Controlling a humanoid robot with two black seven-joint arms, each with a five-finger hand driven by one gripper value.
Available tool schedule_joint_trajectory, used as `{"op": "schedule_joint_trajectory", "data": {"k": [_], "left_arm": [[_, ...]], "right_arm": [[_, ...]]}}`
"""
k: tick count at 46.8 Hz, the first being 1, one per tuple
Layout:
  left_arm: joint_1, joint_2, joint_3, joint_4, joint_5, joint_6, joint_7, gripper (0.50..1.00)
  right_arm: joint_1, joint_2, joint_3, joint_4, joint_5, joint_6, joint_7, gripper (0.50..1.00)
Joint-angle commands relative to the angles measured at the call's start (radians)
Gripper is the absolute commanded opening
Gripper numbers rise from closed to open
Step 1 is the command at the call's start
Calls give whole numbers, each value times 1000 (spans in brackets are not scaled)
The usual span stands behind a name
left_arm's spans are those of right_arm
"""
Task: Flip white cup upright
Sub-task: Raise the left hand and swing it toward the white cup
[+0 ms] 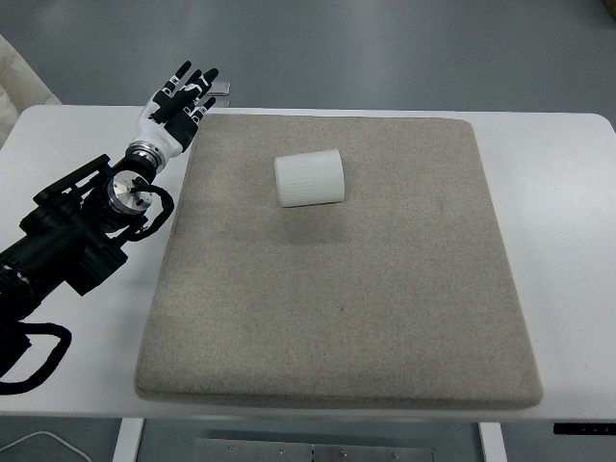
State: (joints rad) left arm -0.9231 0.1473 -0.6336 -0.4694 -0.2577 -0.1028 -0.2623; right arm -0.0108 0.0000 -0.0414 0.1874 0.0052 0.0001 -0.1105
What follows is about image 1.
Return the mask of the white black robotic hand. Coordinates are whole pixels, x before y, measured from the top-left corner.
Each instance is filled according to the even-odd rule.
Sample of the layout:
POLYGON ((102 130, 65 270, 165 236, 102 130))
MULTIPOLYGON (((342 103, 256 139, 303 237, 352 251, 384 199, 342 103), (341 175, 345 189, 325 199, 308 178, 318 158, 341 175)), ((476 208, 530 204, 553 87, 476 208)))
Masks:
POLYGON ((200 120, 217 102, 210 97, 198 103, 192 96, 204 96, 219 74, 217 68, 197 69, 172 95, 191 67, 192 63, 185 61, 164 83, 163 91, 151 96, 138 116, 131 145, 148 146, 162 158, 176 157, 191 145, 200 120))

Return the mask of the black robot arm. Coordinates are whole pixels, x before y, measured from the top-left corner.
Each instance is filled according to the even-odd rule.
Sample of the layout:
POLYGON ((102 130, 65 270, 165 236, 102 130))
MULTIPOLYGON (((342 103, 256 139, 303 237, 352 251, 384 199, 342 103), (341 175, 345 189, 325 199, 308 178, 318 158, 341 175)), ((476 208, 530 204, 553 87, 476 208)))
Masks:
POLYGON ((156 233, 174 210, 155 185, 170 159, 187 151, 216 102, 218 70, 185 62, 143 107, 136 136, 114 165, 101 155, 39 192, 20 227, 25 235, 1 254, 1 326, 29 317, 59 285, 79 295, 127 260, 123 246, 156 233))

